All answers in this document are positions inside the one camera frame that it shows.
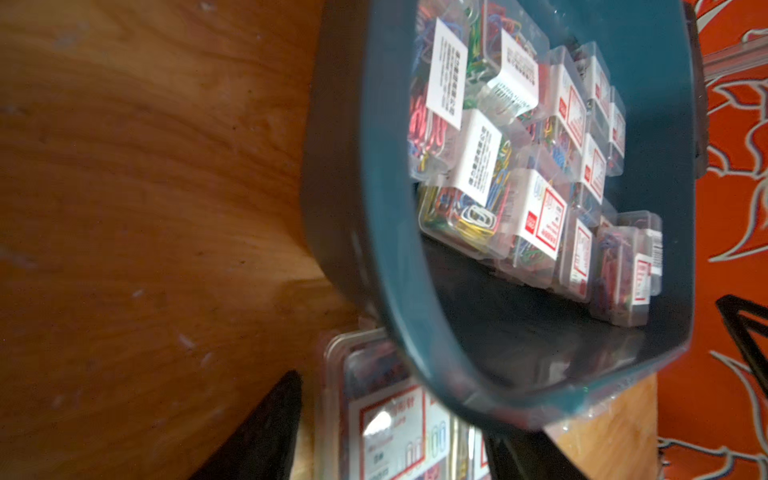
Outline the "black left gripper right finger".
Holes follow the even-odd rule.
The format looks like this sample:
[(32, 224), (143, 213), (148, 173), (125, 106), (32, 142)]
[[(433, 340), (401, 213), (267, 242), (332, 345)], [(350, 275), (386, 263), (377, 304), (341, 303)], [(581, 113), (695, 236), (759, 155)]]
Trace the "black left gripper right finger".
[(587, 479), (544, 431), (484, 432), (483, 440), (492, 479)]

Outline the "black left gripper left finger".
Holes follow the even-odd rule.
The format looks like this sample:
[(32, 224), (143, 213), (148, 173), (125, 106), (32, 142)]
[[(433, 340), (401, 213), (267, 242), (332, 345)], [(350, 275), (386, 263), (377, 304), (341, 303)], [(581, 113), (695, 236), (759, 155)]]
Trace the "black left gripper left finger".
[(302, 379), (286, 372), (193, 479), (288, 479), (302, 412)]

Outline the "blue plastic storage tray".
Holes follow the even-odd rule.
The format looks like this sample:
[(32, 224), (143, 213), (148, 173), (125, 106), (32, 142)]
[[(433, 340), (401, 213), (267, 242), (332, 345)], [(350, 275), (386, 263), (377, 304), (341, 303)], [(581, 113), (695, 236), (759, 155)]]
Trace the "blue plastic storage tray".
[(680, 1), (527, 1), (554, 42), (594, 40), (627, 108), (607, 193), (663, 220), (662, 291), (638, 329), (595, 320), (422, 237), (407, 171), (413, 1), (323, 9), (301, 180), (309, 248), (386, 328), (414, 374), (487, 430), (537, 430), (684, 353), (694, 329), (697, 119), (691, 22)]

